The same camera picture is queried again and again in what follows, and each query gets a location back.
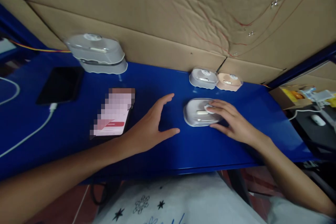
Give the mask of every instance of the white shirt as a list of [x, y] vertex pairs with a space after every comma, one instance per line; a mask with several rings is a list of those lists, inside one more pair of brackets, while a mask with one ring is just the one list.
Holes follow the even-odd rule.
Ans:
[[[271, 198], [268, 223], [332, 223], [333, 219]], [[265, 221], [217, 173], [166, 178], [122, 187], [94, 224], [260, 224]]]

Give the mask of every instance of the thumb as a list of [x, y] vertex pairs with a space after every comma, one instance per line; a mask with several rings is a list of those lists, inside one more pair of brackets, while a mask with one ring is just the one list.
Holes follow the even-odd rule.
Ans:
[[220, 124], [211, 124], [210, 127], [215, 128], [219, 130], [220, 132], [224, 133], [225, 135], [227, 135], [228, 137], [233, 138], [233, 132], [227, 127], [224, 127]]
[[169, 129], [163, 132], [160, 132], [160, 140], [164, 141], [170, 137], [175, 136], [176, 134], [180, 133], [180, 129], [179, 128], [173, 128], [173, 129]]

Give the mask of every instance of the smartphone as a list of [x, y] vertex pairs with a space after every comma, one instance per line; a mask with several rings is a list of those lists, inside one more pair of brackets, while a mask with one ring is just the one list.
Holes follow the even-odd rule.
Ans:
[[93, 125], [95, 139], [111, 139], [125, 132], [135, 102], [134, 88], [112, 88], [101, 105], [100, 114]]
[[53, 68], [36, 104], [46, 105], [75, 100], [83, 74], [84, 69], [81, 66]]

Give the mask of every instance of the white plastic container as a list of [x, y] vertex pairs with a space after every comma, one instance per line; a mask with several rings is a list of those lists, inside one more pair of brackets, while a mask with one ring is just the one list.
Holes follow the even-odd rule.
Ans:
[[218, 123], [223, 118], [218, 114], [200, 113], [206, 112], [208, 103], [212, 101], [209, 98], [191, 99], [183, 108], [183, 117], [185, 122], [191, 127], [209, 126]]
[[87, 72], [121, 74], [127, 70], [125, 53], [116, 40], [96, 34], [80, 34], [65, 41]]
[[218, 78], [214, 70], [196, 66], [189, 75], [189, 81], [195, 87], [214, 89]]
[[243, 85], [243, 81], [233, 74], [219, 73], [217, 87], [221, 90], [237, 91]]

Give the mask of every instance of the blue table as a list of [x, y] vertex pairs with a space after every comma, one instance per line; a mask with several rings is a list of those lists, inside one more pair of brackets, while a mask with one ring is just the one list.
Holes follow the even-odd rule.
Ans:
[[[9, 79], [17, 82], [21, 93], [0, 106], [0, 153], [37, 129], [49, 114], [48, 106], [35, 101], [53, 67], [78, 65], [70, 54], [41, 53], [16, 70]], [[95, 178], [131, 179], [145, 176], [176, 175], [256, 166], [256, 159], [236, 142], [210, 127], [190, 127], [183, 119], [183, 106], [192, 98], [217, 98], [232, 103], [257, 129], [270, 136], [293, 161], [313, 159], [278, 104], [261, 85], [244, 83], [237, 92], [193, 87], [189, 74], [171, 69], [129, 63], [121, 75], [85, 73], [74, 102], [59, 104], [50, 122], [36, 135], [0, 158], [0, 180], [44, 163], [76, 153], [96, 144], [89, 140], [90, 125], [97, 117], [109, 88], [135, 88], [136, 97], [129, 127], [154, 104], [175, 93], [163, 109], [160, 130], [172, 127], [180, 134], [148, 152], [108, 166]], [[0, 81], [0, 100], [10, 97], [15, 88]]]

